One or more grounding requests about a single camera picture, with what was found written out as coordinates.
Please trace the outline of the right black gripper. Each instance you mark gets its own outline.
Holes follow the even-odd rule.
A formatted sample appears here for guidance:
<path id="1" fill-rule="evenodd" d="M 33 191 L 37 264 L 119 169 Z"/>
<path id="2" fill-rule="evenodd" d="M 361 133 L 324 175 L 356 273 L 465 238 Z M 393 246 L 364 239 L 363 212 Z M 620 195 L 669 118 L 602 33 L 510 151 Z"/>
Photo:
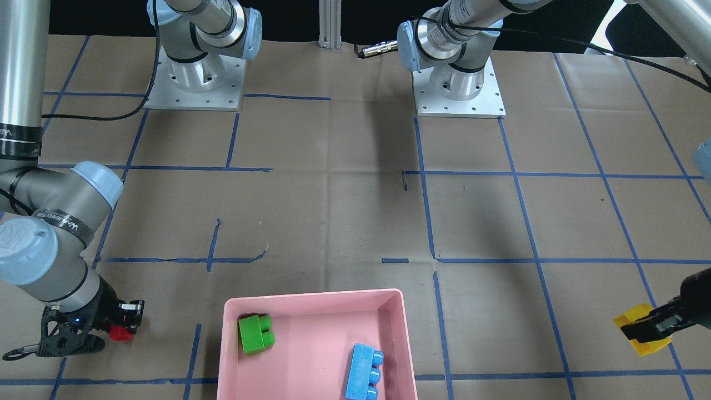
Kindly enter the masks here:
<path id="1" fill-rule="evenodd" d="M 71 356 L 104 350 L 102 337 L 91 331 L 108 332 L 110 326 L 137 334 L 144 317 L 145 301 L 120 302 L 115 290 L 99 279 L 97 294 L 86 306 L 71 312 L 45 307 L 41 318 L 40 356 Z"/>

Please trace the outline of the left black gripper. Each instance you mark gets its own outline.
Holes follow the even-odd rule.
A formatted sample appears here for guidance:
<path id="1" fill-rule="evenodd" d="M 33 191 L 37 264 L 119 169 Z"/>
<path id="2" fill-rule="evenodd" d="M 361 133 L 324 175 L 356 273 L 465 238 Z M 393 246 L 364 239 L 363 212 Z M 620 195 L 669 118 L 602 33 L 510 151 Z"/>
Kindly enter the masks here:
<path id="1" fill-rule="evenodd" d="M 694 325 L 710 329 L 710 268 L 683 279 L 678 299 L 660 307 L 638 304 L 620 315 L 620 330 L 637 342 L 663 340 Z"/>

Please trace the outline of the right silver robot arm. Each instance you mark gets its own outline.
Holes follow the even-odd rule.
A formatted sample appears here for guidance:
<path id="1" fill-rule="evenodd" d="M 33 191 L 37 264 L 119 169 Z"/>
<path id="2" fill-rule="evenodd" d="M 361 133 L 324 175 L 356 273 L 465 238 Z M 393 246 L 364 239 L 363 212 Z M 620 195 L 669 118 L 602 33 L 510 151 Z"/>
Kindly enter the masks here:
<path id="1" fill-rule="evenodd" d="M 157 41 L 144 98 L 118 119 L 152 104 L 158 56 L 167 56 L 173 86 L 187 94 L 228 84 L 228 59 L 256 58 L 263 37 L 259 10 L 238 1 L 150 1 Z M 66 357 L 101 352 L 107 332 L 131 340 L 144 318 L 142 299 L 124 301 L 82 253 L 114 212 L 122 179 L 109 167 L 82 161 L 65 172 L 43 169 L 43 114 L 51 3 L 2 2 L 2 280 L 43 304 L 40 339 L 10 350 L 4 361 L 31 355 Z"/>

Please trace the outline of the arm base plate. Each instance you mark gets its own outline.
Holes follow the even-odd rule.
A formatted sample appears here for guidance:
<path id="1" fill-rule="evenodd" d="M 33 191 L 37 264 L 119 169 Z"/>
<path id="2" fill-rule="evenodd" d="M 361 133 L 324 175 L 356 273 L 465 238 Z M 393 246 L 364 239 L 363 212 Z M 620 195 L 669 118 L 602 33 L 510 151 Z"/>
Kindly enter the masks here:
<path id="1" fill-rule="evenodd" d="M 144 107 L 162 111 L 239 111 L 246 66 L 246 60 L 218 54 L 208 54 L 193 63 L 178 63 L 161 49 L 157 76 Z"/>
<path id="2" fill-rule="evenodd" d="M 420 117 L 501 119 L 507 114 L 490 58 L 474 73 L 450 65 L 412 72 L 412 88 Z"/>

